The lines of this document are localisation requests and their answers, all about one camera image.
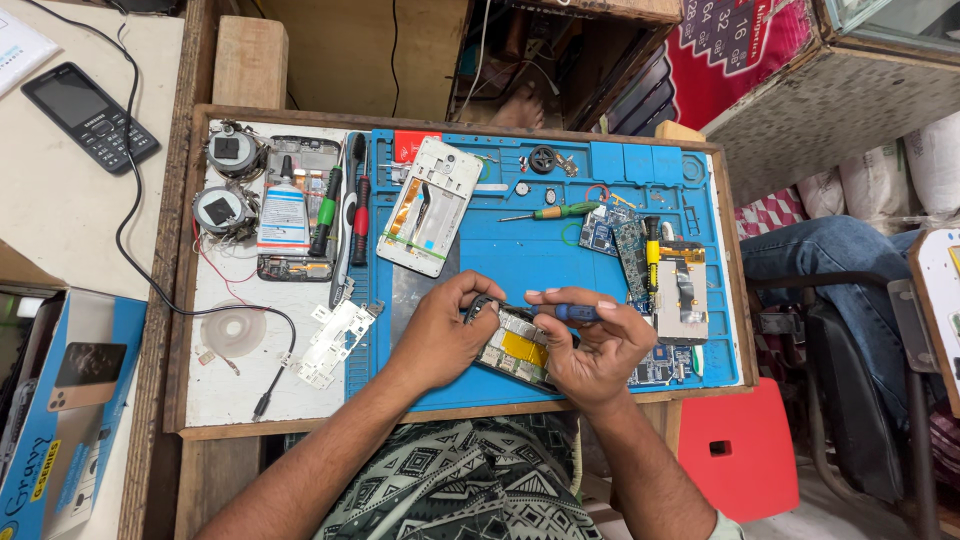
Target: blue silicone repair mat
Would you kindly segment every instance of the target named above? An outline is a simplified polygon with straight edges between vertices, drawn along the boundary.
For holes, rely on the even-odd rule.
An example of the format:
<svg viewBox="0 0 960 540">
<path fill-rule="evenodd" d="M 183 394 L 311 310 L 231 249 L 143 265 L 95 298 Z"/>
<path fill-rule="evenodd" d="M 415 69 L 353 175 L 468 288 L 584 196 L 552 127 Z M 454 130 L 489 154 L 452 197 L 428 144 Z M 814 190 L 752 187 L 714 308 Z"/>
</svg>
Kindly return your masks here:
<svg viewBox="0 0 960 540">
<path fill-rule="evenodd" d="M 345 383 L 348 398 L 390 357 L 394 265 L 377 257 L 374 249 L 375 239 L 386 227 L 400 187 L 389 181 L 394 132 L 373 130 L 372 139 L 376 166 L 370 170 L 370 266 L 351 268 L 350 275 L 357 279 L 358 285 L 361 282 L 365 285 L 358 287 L 357 292 L 361 294 L 354 294 L 354 302 L 380 299 L 385 308 L 364 338 L 368 346 L 357 348 L 348 359 Z M 576 245 L 583 216 L 543 221 L 496 221 L 549 206 L 545 202 L 548 188 L 555 190 L 558 204 L 572 204 L 584 201 L 592 185 L 604 184 L 612 193 L 636 205 L 641 216 L 660 216 L 661 220 L 673 225 L 676 234 L 685 240 L 704 244 L 707 252 L 709 341 L 703 346 L 704 375 L 690 374 L 683 381 L 671 380 L 666 388 L 663 384 L 635 385 L 631 391 L 739 383 L 727 305 L 728 284 L 721 266 L 718 224 L 714 221 L 713 194 L 704 154 L 684 152 L 670 146 L 456 134 L 444 134 L 443 141 L 485 159 L 486 166 L 478 186 L 507 186 L 501 191 L 474 192 L 459 231 L 461 269 L 473 269 L 490 276 L 507 292 L 507 302 L 518 306 L 525 305 L 523 292 L 528 289 L 543 290 L 565 285 L 582 286 L 626 300 L 627 284 L 619 260 Z M 545 175 L 532 170 L 521 173 L 519 158 L 530 156 L 539 144 L 550 145 L 564 157 L 572 156 L 580 169 L 578 175 L 567 177 L 559 165 Z M 530 186 L 524 196 L 515 191 L 519 182 Z M 589 194 L 590 200 L 596 201 L 600 192 L 601 189 L 594 188 Z M 492 370 L 471 366 L 452 384 L 425 395 L 411 410 L 502 405 L 561 397 Z"/>
</svg>

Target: shirt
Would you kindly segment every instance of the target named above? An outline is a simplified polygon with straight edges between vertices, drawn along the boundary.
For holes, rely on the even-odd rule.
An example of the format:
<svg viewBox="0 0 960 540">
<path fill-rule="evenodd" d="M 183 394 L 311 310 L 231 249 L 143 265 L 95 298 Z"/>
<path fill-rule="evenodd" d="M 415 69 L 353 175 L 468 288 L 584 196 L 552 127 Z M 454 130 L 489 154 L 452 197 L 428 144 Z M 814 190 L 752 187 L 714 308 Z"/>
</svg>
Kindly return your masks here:
<svg viewBox="0 0 960 540">
<path fill-rule="evenodd" d="M 314 539 L 602 538 L 570 492 L 571 440 L 543 413 L 398 426 Z M 709 540 L 742 538 L 718 512 Z"/>
</svg>

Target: hand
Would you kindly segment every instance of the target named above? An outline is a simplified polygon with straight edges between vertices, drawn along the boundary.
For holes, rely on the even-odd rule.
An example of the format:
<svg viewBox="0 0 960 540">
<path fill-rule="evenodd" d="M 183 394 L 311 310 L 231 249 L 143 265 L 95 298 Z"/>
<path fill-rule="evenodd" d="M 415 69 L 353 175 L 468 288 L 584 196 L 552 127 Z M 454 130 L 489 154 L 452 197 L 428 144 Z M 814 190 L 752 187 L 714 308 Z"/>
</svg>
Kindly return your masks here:
<svg viewBox="0 0 960 540">
<path fill-rule="evenodd" d="M 469 307 L 480 293 L 507 299 L 499 285 L 473 270 L 434 286 L 420 300 L 390 355 L 386 368 L 391 377 L 408 380 L 419 394 L 460 377 L 500 327 L 497 301 L 464 324 L 460 309 Z"/>
<path fill-rule="evenodd" d="M 657 332 L 630 306 L 607 294 L 580 287 L 527 291 L 528 304 L 579 304 L 596 306 L 602 323 L 558 321 L 553 308 L 544 307 L 534 325 L 547 337 L 547 369 L 557 388 L 588 417 L 627 393 L 627 379 L 657 343 Z M 580 332 L 580 347 L 573 348 L 567 327 Z"/>
</svg>

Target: small wheel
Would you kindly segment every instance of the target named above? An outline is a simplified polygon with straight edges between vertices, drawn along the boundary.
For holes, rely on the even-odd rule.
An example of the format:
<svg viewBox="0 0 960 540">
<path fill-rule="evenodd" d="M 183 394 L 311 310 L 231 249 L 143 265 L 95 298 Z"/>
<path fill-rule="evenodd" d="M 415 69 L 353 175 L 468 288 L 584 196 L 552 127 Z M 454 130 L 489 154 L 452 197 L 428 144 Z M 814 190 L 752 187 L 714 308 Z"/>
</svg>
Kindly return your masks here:
<svg viewBox="0 0 960 540">
<path fill-rule="evenodd" d="M 547 174 L 557 166 L 557 152 L 545 144 L 530 153 L 530 168 L 537 174 Z"/>
</svg>

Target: black chair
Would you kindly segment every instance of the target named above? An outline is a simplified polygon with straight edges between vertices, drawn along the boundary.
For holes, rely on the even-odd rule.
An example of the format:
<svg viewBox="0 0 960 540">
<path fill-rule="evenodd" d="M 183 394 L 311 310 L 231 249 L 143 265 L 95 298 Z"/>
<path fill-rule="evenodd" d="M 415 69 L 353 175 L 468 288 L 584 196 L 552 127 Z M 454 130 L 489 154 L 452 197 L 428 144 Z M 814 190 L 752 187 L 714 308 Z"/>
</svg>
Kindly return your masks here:
<svg viewBox="0 0 960 540">
<path fill-rule="evenodd" d="M 909 369 L 904 359 L 910 419 L 907 452 L 906 441 L 887 420 L 866 362 L 846 322 L 833 304 L 816 295 L 818 286 L 853 283 L 879 287 L 886 293 L 888 280 L 870 272 L 835 272 L 747 280 L 747 288 L 751 291 L 801 288 L 804 291 L 800 317 L 806 359 L 790 357 L 786 362 L 790 368 L 805 370 L 810 456 L 830 491 L 848 503 L 876 499 L 900 509 L 904 499 L 900 454 L 909 454 L 917 534 L 921 540 L 940 538 L 923 374 Z M 825 416 L 840 479 L 828 464 Z"/>
</svg>

